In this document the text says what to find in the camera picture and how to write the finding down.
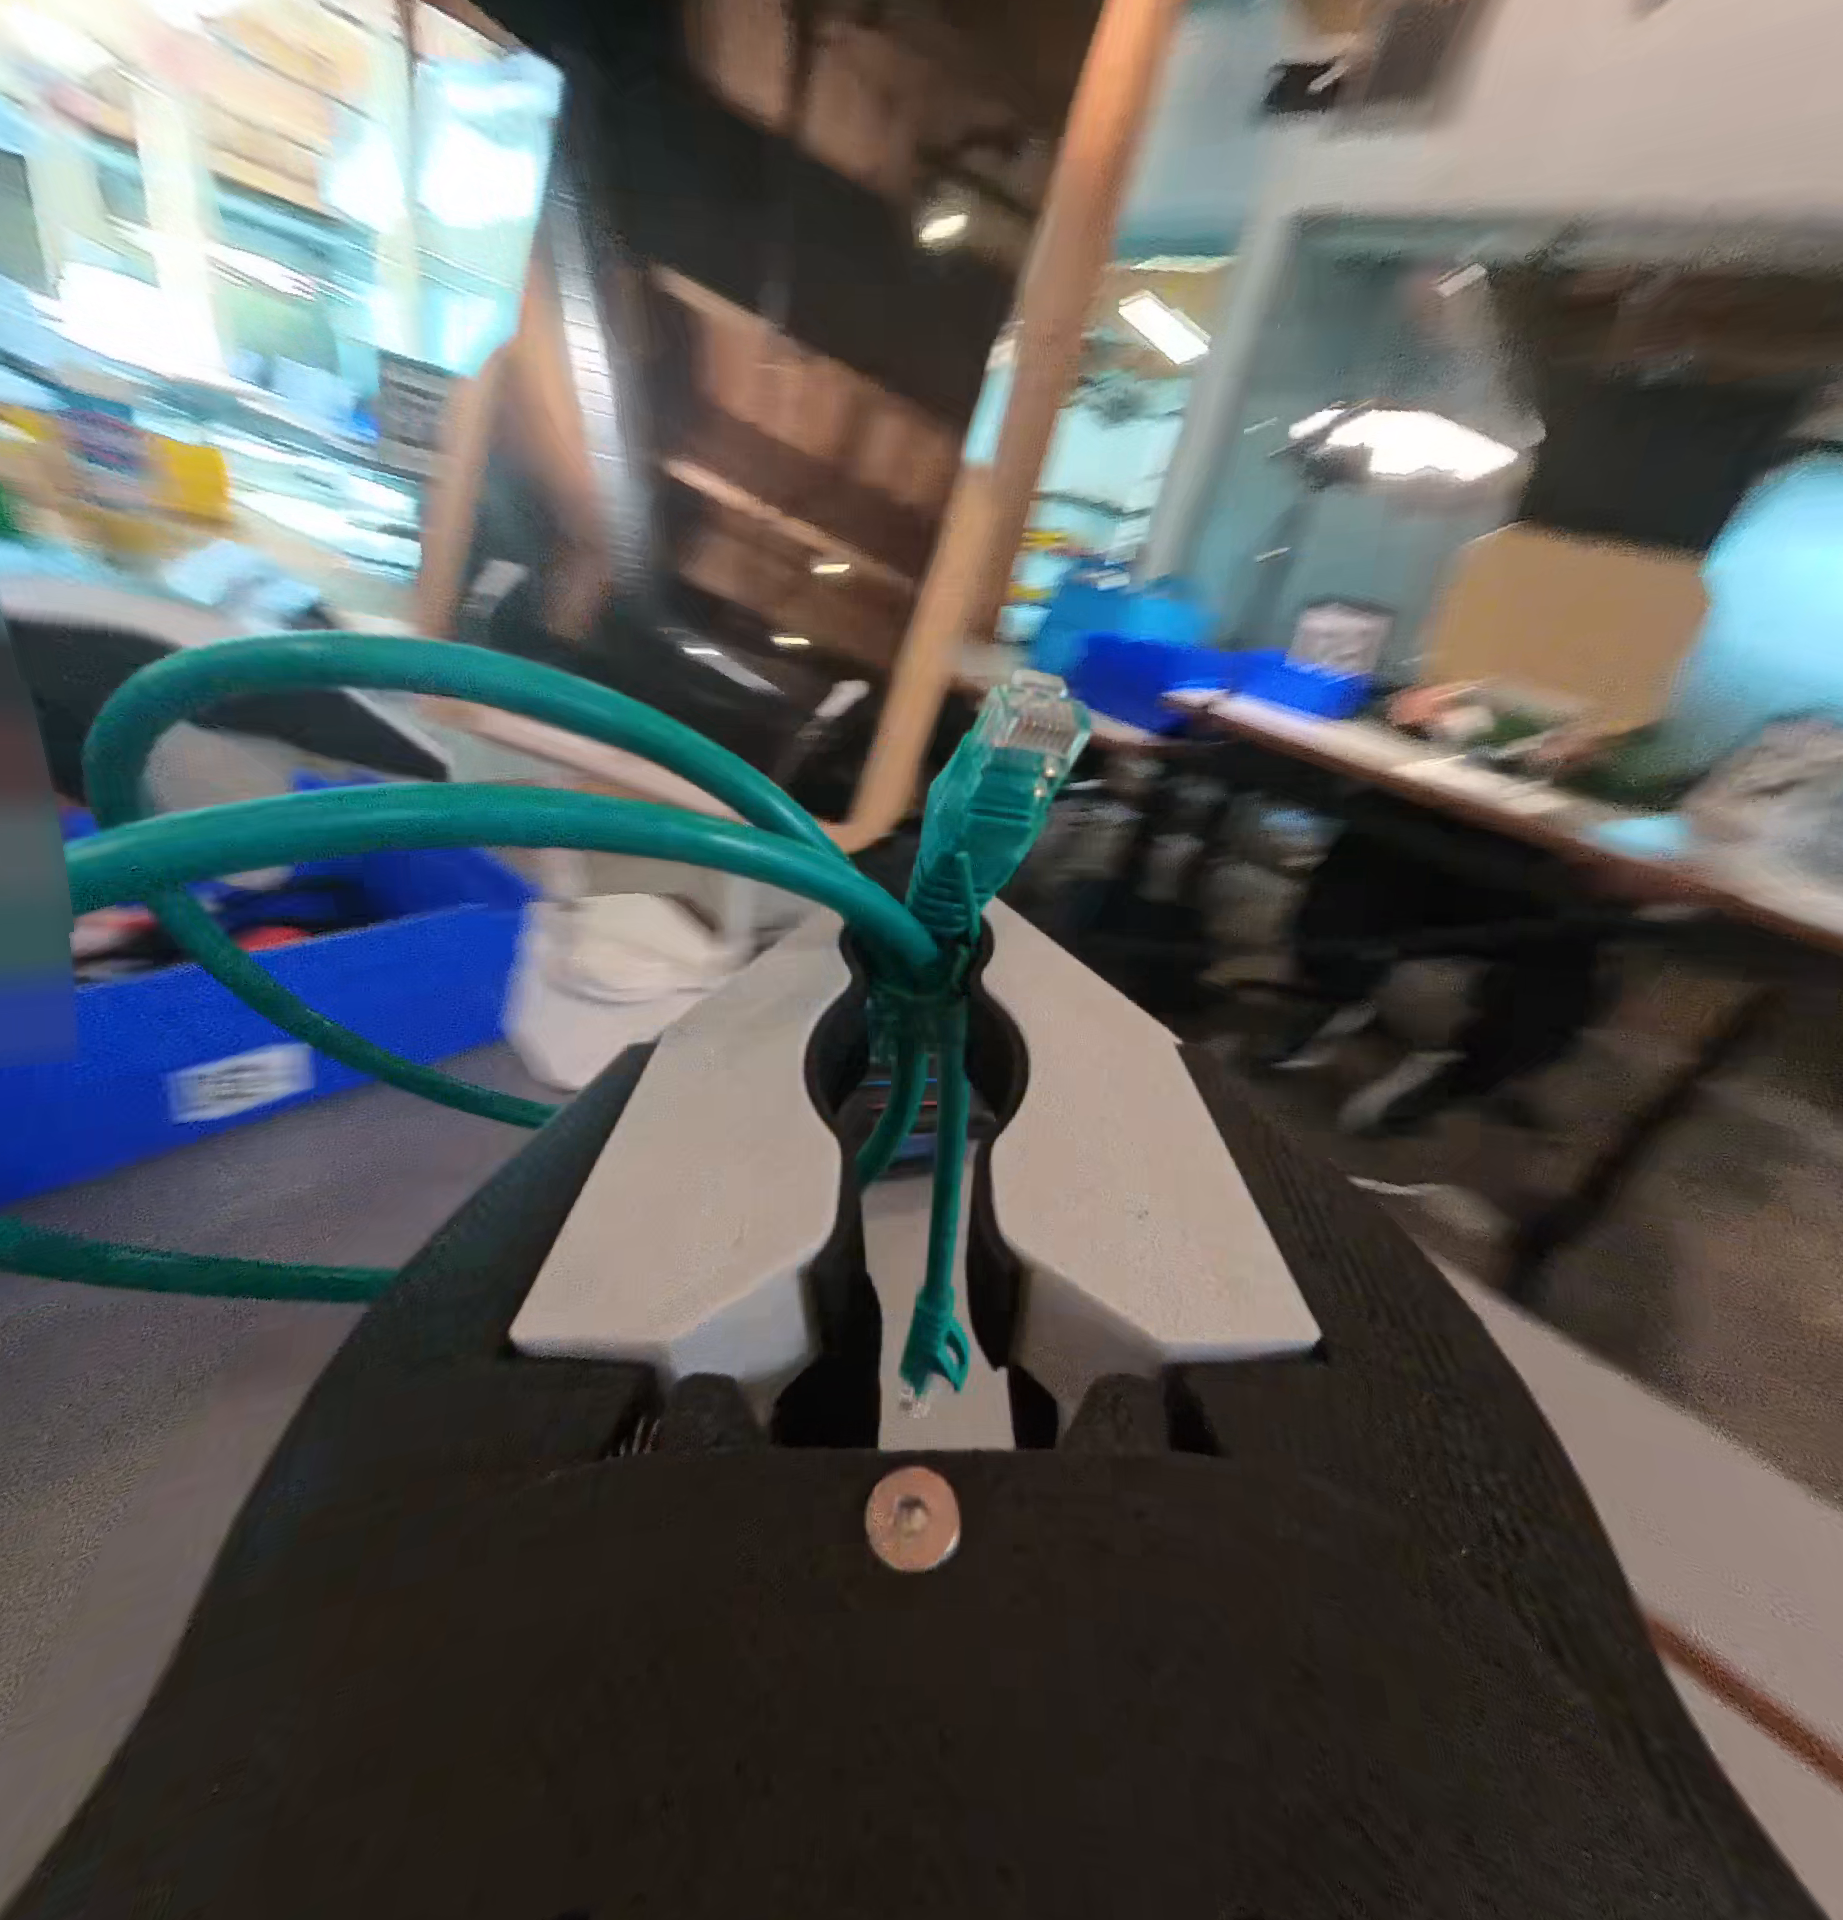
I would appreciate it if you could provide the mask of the wood edged table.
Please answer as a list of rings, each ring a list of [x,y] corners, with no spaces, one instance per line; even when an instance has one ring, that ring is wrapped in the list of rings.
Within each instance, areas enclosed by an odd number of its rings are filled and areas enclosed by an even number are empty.
[[[1627,850],[1611,833],[1639,821],[1635,809],[1495,771],[1365,720],[1318,718],[1202,686],[1166,692],[1164,707],[1190,738],[1314,771],[1330,804],[1379,793],[1557,855],[1673,927],[1719,920],[1843,961],[1843,886],[1747,854]]]

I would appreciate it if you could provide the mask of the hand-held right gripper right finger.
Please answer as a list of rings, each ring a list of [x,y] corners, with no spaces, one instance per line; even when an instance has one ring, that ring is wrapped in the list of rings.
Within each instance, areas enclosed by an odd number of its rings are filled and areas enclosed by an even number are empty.
[[[1098,1380],[1306,1357],[1320,1328],[1180,1041],[1004,901],[982,1010],[1014,1043],[988,1213],[1006,1366],[1076,1411]]]

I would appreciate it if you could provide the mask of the stack of blue bins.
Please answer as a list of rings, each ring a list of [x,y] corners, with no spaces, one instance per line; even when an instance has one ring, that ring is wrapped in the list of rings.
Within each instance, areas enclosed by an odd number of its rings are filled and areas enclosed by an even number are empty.
[[[1246,698],[1322,720],[1345,720],[1371,700],[1371,676],[1343,673],[1276,649],[1228,649],[1146,635],[1090,635],[1068,672],[1074,695],[1150,733],[1176,733],[1176,698]]]

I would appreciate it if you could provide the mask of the studio light on stand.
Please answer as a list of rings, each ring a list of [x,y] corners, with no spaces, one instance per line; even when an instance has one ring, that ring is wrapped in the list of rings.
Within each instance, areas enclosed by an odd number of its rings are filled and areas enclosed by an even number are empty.
[[[1521,445],[1441,414],[1373,400],[1336,401],[1296,417],[1280,451],[1316,490],[1471,487],[1497,480],[1525,456]]]

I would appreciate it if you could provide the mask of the framed printed tag board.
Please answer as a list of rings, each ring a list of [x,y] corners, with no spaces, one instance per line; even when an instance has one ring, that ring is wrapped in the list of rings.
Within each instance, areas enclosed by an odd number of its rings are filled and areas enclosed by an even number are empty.
[[[1338,677],[1367,677],[1395,626],[1395,612],[1359,597],[1314,597],[1294,620],[1288,659]]]

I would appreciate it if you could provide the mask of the blue storage bin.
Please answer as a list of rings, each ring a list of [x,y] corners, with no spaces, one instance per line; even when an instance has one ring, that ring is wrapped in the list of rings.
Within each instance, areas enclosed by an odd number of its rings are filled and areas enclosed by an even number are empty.
[[[502,1040],[536,889],[494,851],[300,861],[260,886],[198,889],[310,1008],[420,1065]],[[0,1068],[0,1210],[366,1085],[194,961],[86,977],[70,1059]]]

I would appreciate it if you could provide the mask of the large light blue tote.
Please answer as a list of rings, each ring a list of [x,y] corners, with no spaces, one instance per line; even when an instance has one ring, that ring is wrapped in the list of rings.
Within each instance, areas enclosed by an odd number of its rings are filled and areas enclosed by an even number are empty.
[[[1212,620],[1198,591],[1174,578],[1144,584],[1124,571],[1080,568],[1054,589],[1030,637],[1028,664],[1072,679],[1096,637],[1196,647]]]

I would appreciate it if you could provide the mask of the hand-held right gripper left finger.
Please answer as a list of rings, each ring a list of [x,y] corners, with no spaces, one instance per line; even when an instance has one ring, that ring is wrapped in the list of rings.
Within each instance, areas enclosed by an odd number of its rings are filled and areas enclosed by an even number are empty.
[[[838,1390],[882,1403],[882,1304],[824,1046],[860,979],[810,915],[652,1043],[508,1343],[530,1360],[734,1380],[766,1416]]]

